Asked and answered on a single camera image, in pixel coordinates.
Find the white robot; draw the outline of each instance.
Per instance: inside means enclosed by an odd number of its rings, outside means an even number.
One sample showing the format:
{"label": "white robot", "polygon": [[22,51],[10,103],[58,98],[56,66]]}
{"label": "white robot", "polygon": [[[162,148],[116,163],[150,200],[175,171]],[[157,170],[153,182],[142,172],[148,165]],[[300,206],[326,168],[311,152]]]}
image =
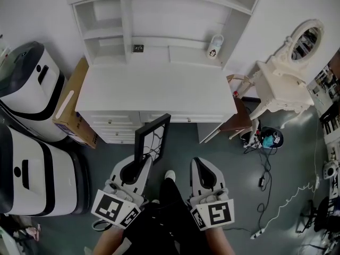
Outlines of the white robot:
{"label": "white robot", "polygon": [[[143,191],[153,164],[162,157],[169,120],[170,116],[164,115],[136,131],[135,155],[116,164],[104,189],[97,192],[91,210],[100,218],[93,224],[95,230],[104,231],[112,225],[126,229],[149,202]],[[146,146],[149,135],[159,128],[162,133],[157,134],[156,146],[153,147],[154,137],[152,144]],[[149,149],[148,154],[139,150],[143,148]],[[201,231],[235,222],[234,201],[229,199],[223,174],[217,167],[202,158],[193,158],[190,185],[190,212]]]}

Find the white shelf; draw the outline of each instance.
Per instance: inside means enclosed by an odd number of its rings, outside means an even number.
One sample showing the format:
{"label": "white shelf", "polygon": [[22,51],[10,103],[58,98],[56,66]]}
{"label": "white shelf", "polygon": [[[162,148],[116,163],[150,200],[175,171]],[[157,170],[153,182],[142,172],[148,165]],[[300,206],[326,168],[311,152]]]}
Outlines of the white shelf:
{"label": "white shelf", "polygon": [[207,58],[205,49],[169,46],[169,52],[170,62],[172,63],[193,64],[222,69],[222,64],[218,57],[216,59]]}
{"label": "white shelf", "polygon": [[122,19],[100,20],[83,33],[83,39],[107,38],[123,35]]}
{"label": "white shelf", "polygon": [[124,45],[101,46],[93,64],[125,64]]}
{"label": "white shelf", "polygon": [[325,136],[325,144],[334,142],[338,138],[340,138],[340,128]]}
{"label": "white shelf", "polygon": [[241,11],[243,13],[246,13],[248,15],[251,15],[251,8],[246,7],[245,5],[243,5],[242,3],[240,3],[237,0],[208,0],[210,2],[216,3],[216,4],[220,4],[223,6],[227,6],[230,7],[232,9]]}

